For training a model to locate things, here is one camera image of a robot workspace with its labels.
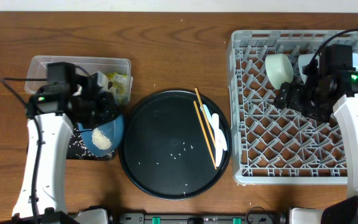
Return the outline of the dark blue plate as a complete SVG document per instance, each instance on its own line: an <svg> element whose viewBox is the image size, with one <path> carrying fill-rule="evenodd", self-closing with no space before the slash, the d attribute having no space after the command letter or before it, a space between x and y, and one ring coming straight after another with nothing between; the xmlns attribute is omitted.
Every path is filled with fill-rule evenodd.
<svg viewBox="0 0 358 224"><path fill-rule="evenodd" d="M104 157L115 151L124 136L124 116L97 128L84 128L78 124L78 130L85 147L96 157Z"/></svg>

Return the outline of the yellow green snack wrapper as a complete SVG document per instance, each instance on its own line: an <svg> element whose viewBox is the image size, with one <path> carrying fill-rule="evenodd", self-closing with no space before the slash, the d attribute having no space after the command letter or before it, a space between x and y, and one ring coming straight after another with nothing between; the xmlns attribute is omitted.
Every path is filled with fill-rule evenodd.
<svg viewBox="0 0 358 224"><path fill-rule="evenodd" d="M108 90L114 95L114 100L118 105L124 105L127 102L129 92L129 79L127 75L117 72L107 73Z"/></svg>

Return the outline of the light blue bowl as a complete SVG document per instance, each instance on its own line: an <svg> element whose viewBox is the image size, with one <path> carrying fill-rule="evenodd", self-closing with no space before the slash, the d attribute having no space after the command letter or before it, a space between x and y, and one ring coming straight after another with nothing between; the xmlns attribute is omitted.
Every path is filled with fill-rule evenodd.
<svg viewBox="0 0 358 224"><path fill-rule="evenodd" d="M307 70L307 66L312 61L314 54L304 54L298 57L298 68L300 71L300 77L305 85L312 86L315 85L318 74L319 74L319 55L315 58L315 68Z"/></svg>

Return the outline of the light green bowl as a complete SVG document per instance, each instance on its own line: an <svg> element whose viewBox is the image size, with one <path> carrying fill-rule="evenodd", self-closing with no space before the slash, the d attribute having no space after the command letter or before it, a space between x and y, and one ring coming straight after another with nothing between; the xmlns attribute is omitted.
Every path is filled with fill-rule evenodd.
<svg viewBox="0 0 358 224"><path fill-rule="evenodd" d="M293 67L285 54L272 54L265 58L265 70L269 82L279 90L283 83L293 81Z"/></svg>

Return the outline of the light blue cup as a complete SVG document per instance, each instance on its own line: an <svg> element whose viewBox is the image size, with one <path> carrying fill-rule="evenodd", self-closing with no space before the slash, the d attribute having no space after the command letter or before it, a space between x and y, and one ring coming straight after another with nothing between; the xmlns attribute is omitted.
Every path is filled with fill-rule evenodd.
<svg viewBox="0 0 358 224"><path fill-rule="evenodd" d="M358 54L357 53L352 54L352 66L355 68L356 71L358 71Z"/></svg>

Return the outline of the white tissue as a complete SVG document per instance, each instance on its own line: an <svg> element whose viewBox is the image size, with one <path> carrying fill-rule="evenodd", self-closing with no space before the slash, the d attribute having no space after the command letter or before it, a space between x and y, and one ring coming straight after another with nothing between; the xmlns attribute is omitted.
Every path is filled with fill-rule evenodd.
<svg viewBox="0 0 358 224"><path fill-rule="evenodd" d="M114 73L103 73L100 71L97 71L97 84L100 86L103 90L110 91L111 93L117 94L119 90L116 87L115 79L114 77L117 75L116 72Z"/></svg>

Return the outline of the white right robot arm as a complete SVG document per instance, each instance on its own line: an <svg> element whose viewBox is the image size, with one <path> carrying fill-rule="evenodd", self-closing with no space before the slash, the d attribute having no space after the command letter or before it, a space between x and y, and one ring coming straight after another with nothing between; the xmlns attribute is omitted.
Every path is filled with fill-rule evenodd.
<svg viewBox="0 0 358 224"><path fill-rule="evenodd" d="M334 116L344 143L347 163L347 199L324 210L293 208L289 223L358 223L358 72L349 68L319 68L307 74L306 84L292 84L291 72L268 72L280 91L278 108L291 108L302 115L327 122Z"/></svg>

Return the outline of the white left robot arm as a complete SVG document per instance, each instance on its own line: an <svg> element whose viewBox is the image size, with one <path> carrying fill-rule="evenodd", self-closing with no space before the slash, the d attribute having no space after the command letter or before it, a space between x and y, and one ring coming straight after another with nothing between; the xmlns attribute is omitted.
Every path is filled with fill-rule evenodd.
<svg viewBox="0 0 358 224"><path fill-rule="evenodd" d="M25 104L29 143L14 220L40 223L49 212L66 213L65 168L75 127L97 157L113 152L124 134L105 74L48 75L47 82Z"/></svg>

